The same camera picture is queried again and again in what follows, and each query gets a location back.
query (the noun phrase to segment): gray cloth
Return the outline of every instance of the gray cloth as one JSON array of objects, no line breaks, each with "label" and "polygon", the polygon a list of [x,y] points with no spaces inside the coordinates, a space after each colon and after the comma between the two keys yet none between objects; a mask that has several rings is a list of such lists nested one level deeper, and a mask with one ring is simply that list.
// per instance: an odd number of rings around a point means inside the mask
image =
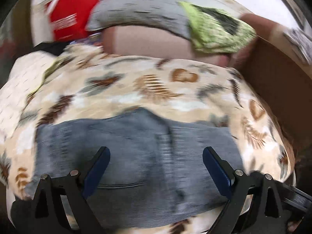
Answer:
[{"label": "gray cloth", "polygon": [[81,168],[101,146],[110,163],[88,203],[104,228],[158,227],[226,201],[202,161],[206,146],[234,169],[243,164],[227,127],[162,119],[144,108],[108,119],[78,119],[38,128],[33,181]]},{"label": "gray cloth", "polygon": [[301,61],[312,65],[312,38],[300,29],[287,29],[284,35]]},{"label": "gray cloth", "polygon": [[178,2],[186,0],[100,0],[86,26],[97,31],[119,24],[161,28],[190,39],[188,18]]}]

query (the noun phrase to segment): blanket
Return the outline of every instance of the blanket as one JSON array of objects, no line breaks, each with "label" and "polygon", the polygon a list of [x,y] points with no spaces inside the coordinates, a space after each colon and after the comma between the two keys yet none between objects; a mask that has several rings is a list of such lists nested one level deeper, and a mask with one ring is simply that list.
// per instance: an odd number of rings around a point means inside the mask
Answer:
[{"label": "blanket", "polygon": [[[40,87],[25,96],[14,131],[0,142],[1,181],[22,199],[32,196],[27,186],[34,178],[39,125],[110,118],[138,107],[178,122],[228,127],[246,173],[259,170],[282,182],[291,173],[277,128],[233,68],[181,59],[112,57],[82,44],[69,45],[57,64]],[[199,233],[213,224],[221,209],[162,227],[114,232]]]}]

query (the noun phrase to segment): brown fabric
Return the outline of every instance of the brown fabric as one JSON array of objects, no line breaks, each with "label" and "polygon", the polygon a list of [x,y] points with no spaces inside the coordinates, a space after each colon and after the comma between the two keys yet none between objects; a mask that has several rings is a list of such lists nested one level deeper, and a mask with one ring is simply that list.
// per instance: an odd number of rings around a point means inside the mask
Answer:
[{"label": "brown fabric", "polygon": [[268,41],[279,50],[281,50],[284,54],[289,56],[294,62],[297,64],[302,63],[296,53],[293,51],[291,47],[291,43],[284,36],[284,31],[287,29],[286,26],[278,25],[276,26],[268,39]]},{"label": "brown fabric", "polygon": [[271,21],[255,14],[244,14],[240,20],[252,26],[257,35],[268,40],[272,30],[278,25],[277,22]]},{"label": "brown fabric", "polygon": [[308,75],[261,38],[240,72],[270,106],[283,133],[292,142],[295,155],[311,145],[312,80]]},{"label": "brown fabric", "polygon": [[286,133],[286,131],[282,130],[282,128],[280,127],[280,124],[278,122],[277,117],[273,114],[273,112],[272,112],[270,106],[267,104],[267,102],[263,98],[261,98],[260,96],[257,96],[257,97],[261,101],[261,104],[262,104],[263,108],[266,110],[266,112],[269,115],[269,117],[271,118],[275,128],[277,129],[278,134],[280,135],[280,138],[281,138],[281,140],[283,142],[283,145],[284,145],[284,147],[286,149],[286,152],[288,154],[289,162],[290,162],[290,165],[291,165],[291,171],[293,171],[294,170],[294,165],[295,165],[295,162],[296,162],[295,161],[295,156],[294,156],[294,150],[293,150],[293,146],[292,146],[293,138],[290,135],[288,135]]},{"label": "brown fabric", "polygon": [[103,50],[108,54],[115,54],[115,27],[109,27],[102,31]]},{"label": "brown fabric", "polygon": [[203,54],[190,41],[168,31],[146,26],[112,26],[103,30],[106,53],[140,55],[162,59],[187,59],[226,67],[227,54]]}]

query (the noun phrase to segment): gray pillow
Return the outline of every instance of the gray pillow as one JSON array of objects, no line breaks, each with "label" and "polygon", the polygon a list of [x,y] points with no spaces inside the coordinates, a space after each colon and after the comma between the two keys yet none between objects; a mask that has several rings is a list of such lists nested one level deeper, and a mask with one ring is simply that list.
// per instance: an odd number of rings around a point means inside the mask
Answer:
[{"label": "gray pillow", "polygon": [[190,39],[188,18],[178,4],[185,0],[100,0],[86,26],[97,31],[119,24],[140,24]]}]

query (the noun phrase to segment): green patterned fabric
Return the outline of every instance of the green patterned fabric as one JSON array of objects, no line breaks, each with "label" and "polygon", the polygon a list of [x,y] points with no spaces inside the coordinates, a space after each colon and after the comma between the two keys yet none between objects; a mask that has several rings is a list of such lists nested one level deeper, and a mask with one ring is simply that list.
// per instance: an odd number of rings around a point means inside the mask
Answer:
[{"label": "green patterned fabric", "polygon": [[255,30],[221,9],[180,2],[185,9],[195,49],[204,53],[235,53],[255,36]]}]

